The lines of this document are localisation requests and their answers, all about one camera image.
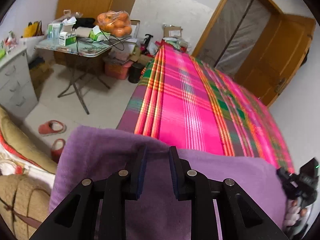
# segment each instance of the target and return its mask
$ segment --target black trash can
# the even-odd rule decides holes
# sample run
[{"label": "black trash can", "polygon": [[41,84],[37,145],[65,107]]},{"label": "black trash can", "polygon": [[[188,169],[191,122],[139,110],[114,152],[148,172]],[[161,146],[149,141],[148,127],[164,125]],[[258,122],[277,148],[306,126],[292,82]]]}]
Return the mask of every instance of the black trash can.
[{"label": "black trash can", "polygon": [[129,82],[137,84],[140,81],[141,72],[144,69],[144,65],[140,63],[133,63],[129,69]]}]

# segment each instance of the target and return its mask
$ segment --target plaid bedsheet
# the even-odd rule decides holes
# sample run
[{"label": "plaid bedsheet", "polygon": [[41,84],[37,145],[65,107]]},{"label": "plaid bedsheet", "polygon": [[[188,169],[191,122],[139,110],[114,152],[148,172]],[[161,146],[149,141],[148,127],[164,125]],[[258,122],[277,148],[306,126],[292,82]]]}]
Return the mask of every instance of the plaid bedsheet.
[{"label": "plaid bedsheet", "polygon": [[178,148],[259,157],[294,172],[268,109],[228,76],[168,46],[147,65],[117,129]]}]

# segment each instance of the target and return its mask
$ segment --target door frame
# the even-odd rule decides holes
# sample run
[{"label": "door frame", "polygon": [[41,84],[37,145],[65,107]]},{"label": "door frame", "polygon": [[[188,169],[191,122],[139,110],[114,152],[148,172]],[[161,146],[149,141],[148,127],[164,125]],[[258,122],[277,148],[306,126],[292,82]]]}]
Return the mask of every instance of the door frame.
[{"label": "door frame", "polygon": [[[283,14],[283,11],[273,2],[273,0],[258,0],[261,2],[270,12],[271,14]],[[212,14],[206,28],[204,29],[195,49],[192,52],[193,57],[197,57],[202,46],[204,45],[212,27],[216,23],[223,7],[225,6],[227,0],[220,0],[217,8],[215,9],[214,13]]]}]

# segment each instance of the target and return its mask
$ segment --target bag of oranges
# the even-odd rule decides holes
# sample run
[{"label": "bag of oranges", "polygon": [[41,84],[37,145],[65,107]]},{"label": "bag of oranges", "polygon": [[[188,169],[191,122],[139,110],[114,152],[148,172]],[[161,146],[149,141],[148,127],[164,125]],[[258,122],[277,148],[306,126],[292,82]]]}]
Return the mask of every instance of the bag of oranges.
[{"label": "bag of oranges", "polygon": [[117,38],[130,35],[132,32],[130,17],[125,11],[108,11],[99,14],[97,20],[101,30],[111,33]]}]

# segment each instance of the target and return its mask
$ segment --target plastic sheet curtain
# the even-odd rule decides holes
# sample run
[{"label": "plastic sheet curtain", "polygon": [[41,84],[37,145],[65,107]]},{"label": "plastic sheet curtain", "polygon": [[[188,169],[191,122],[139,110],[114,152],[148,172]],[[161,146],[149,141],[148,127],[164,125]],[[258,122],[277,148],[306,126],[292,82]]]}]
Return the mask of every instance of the plastic sheet curtain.
[{"label": "plastic sheet curtain", "polygon": [[198,58],[233,77],[249,55],[271,13],[258,0],[228,0]]}]

